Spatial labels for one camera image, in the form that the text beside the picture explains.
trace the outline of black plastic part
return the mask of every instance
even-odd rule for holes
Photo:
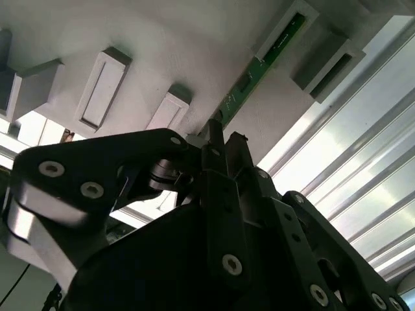
[[[282,236],[250,224],[250,286],[218,286],[206,260],[206,223],[198,205],[184,205],[96,253],[73,279],[62,310],[343,310],[322,307],[304,291],[299,277],[309,272],[296,272]]]
[[[303,203],[297,200],[298,197],[303,199]],[[310,238],[317,260],[328,260],[338,274],[337,286],[342,296],[342,302],[348,310],[379,310],[372,299],[372,294],[375,293],[385,302],[388,310],[395,309],[395,306],[390,302],[390,297],[393,297],[404,310],[409,311],[402,298],[307,198],[299,192],[288,191],[283,197],[283,202],[292,206],[297,217],[312,233]]]
[[[168,129],[30,148],[16,157],[10,186],[17,202],[30,201],[30,206],[22,204],[29,211],[68,227],[100,227],[117,200],[127,203],[125,198],[137,201],[157,196],[161,191],[148,187],[149,168],[163,158],[182,156],[187,148],[187,143]],[[40,174],[38,167],[44,161],[60,163],[64,174],[56,178]],[[136,170],[128,180],[119,176],[125,165]],[[140,186],[146,179],[147,187],[134,186],[136,180]],[[83,196],[80,187],[87,181],[101,185],[104,195],[94,200]]]

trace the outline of bolt head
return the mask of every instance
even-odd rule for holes
[[[51,178],[62,176],[65,172],[64,166],[55,161],[44,161],[40,163],[38,169],[40,174]]]
[[[226,254],[222,257],[222,265],[230,275],[237,277],[242,273],[241,261],[232,254]]]

